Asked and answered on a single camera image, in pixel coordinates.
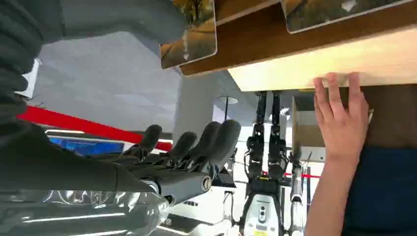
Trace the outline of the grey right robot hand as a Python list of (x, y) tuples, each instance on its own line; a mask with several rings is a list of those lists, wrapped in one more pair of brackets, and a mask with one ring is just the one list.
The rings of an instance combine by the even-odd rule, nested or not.
[(19, 96), (45, 44), (138, 32), (170, 43), (186, 27), (169, 0), (3, 0), (0, 3), (0, 185), (5, 188), (145, 191), (123, 167), (80, 157), (50, 142), (38, 125), (20, 120)]

